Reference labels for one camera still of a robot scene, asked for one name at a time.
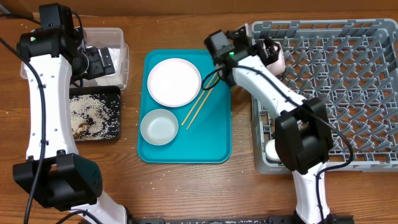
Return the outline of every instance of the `gray dish rack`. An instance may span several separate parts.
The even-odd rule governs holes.
[[[283,82],[307,98],[323,100],[329,122],[354,146],[344,170],[398,171],[398,25],[391,19],[261,21],[252,25],[255,42],[279,41],[285,55]],[[266,159],[273,121],[252,98],[254,163],[262,174],[287,174]],[[349,158],[333,133],[328,166]]]

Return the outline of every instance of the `teal tray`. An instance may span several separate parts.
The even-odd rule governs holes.
[[[206,50],[154,50],[145,58],[142,81],[141,109],[139,123],[143,117],[155,109],[171,111],[178,119],[177,136],[164,146],[153,146],[146,142],[139,131],[137,152],[146,162],[153,163],[222,163],[231,155],[231,91],[219,82],[187,131],[187,126],[196,112],[197,105],[184,126],[181,126],[198,96],[189,104],[169,108],[158,104],[149,94],[147,79],[152,68],[168,58],[182,58],[194,64],[201,78],[213,71],[213,61]]]

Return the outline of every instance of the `black container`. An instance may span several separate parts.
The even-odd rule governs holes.
[[[106,139],[94,139],[94,140],[75,140],[76,142],[92,142],[92,141],[106,141],[106,140],[118,140],[121,136],[121,93],[117,86],[93,86],[93,87],[81,87],[69,89],[69,99],[74,96],[83,95],[99,95],[99,100],[104,100],[105,105],[108,109],[112,110],[112,115],[109,117],[107,122],[115,119],[119,123],[118,127],[109,127],[107,134],[113,136]]]

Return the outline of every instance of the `wooden chopstick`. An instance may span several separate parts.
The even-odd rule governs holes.
[[[214,89],[214,88],[212,88],[212,89],[209,90],[209,92],[207,93],[205,99],[204,99],[204,100],[202,101],[202,103],[200,104],[200,106],[199,106],[197,112],[195,113],[195,115],[193,115],[193,118],[192,118],[191,122],[189,122],[189,124],[188,124],[187,130],[188,130],[188,128],[191,126],[193,120],[197,117],[197,115],[198,115],[198,113],[199,113],[201,107],[205,104],[207,98],[209,97],[209,95],[210,95],[210,93],[213,91],[213,89]]]
[[[217,76],[217,73],[215,73],[213,75],[213,77],[210,79],[210,81],[207,83],[206,88],[208,88],[210,86],[210,84],[212,83],[213,79]],[[185,122],[187,122],[187,119],[189,118],[189,116],[191,116],[191,113],[193,111],[193,109],[195,109],[195,107],[197,106],[197,104],[199,103],[199,100],[202,98],[203,94],[205,94],[206,91],[202,91],[199,98],[197,99],[197,101],[195,102],[195,104],[192,106],[191,110],[189,111],[189,113],[187,114],[187,116],[185,117],[184,121],[182,121],[181,126],[184,126]]]

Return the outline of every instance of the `wooden table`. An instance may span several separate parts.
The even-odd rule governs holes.
[[[233,93],[233,153],[220,165],[146,164],[136,152],[140,92],[145,56],[154,49],[204,49],[218,29],[258,20],[393,18],[398,11],[230,14],[218,16],[84,17],[85,27],[120,27],[130,48],[130,74],[123,92],[122,136],[116,142],[78,144],[95,161],[104,189],[137,217],[238,218],[289,215],[296,196],[291,175],[261,175],[254,169],[251,100]],[[1,37],[16,46],[29,21],[0,21]],[[29,141],[29,91],[19,76],[21,61],[0,46],[0,223],[22,223],[28,198],[12,178],[12,165],[25,161]],[[331,211],[354,215],[356,223],[397,223],[396,173],[327,173]],[[31,223],[55,223],[67,212],[34,202]],[[69,223],[76,223],[74,217]]]

